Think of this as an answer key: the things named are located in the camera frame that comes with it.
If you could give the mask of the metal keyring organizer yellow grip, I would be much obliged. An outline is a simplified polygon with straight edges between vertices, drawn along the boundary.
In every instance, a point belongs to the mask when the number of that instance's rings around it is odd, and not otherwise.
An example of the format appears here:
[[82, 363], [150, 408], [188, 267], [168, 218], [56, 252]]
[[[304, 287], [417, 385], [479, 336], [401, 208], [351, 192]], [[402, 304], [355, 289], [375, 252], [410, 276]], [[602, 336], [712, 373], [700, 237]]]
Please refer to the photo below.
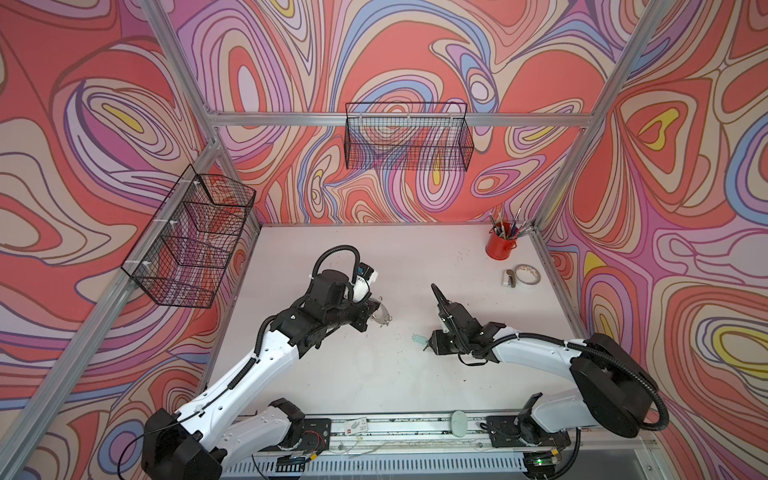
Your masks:
[[383, 299], [379, 298], [375, 301], [376, 309], [371, 313], [368, 318], [369, 322], [374, 322], [381, 327], [388, 326], [392, 322], [392, 316], [389, 310], [383, 303]]

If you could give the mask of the key with long mint tag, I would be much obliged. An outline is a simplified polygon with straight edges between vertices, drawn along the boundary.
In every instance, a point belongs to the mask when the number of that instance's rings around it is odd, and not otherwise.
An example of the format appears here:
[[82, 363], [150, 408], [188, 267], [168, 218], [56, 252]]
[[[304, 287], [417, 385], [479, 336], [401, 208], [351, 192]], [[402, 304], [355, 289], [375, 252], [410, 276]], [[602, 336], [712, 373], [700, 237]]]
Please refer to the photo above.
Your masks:
[[416, 344], [420, 345], [423, 349], [426, 349], [429, 345], [429, 339], [419, 334], [413, 334], [411, 336], [411, 340]]

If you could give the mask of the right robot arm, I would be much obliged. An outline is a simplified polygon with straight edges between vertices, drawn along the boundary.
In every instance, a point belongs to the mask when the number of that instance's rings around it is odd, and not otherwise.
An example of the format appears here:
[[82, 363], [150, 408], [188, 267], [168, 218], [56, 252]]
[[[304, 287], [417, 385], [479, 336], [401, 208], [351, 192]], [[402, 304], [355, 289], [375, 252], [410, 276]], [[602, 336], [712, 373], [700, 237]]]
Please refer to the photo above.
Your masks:
[[499, 322], [481, 324], [460, 303], [439, 298], [442, 327], [427, 346], [438, 356], [455, 356], [468, 367], [518, 364], [571, 382], [552, 395], [533, 393], [506, 434], [529, 446], [571, 429], [601, 427], [622, 438], [665, 428], [669, 417], [650, 375], [612, 338], [562, 340], [521, 332]]

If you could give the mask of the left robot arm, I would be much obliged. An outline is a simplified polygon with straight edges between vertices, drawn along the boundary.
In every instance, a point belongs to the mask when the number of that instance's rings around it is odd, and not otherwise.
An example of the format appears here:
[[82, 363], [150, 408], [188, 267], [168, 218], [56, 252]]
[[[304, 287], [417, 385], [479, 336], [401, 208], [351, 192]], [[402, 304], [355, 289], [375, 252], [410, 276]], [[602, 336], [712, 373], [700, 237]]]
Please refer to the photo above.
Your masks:
[[304, 413], [280, 398], [261, 413], [241, 413], [265, 387], [338, 328], [359, 332], [380, 310], [370, 270], [349, 278], [315, 273], [307, 292], [259, 328], [252, 352], [175, 412], [160, 409], [145, 423], [141, 468], [152, 479], [218, 479], [224, 470], [265, 448], [291, 451], [307, 441]]

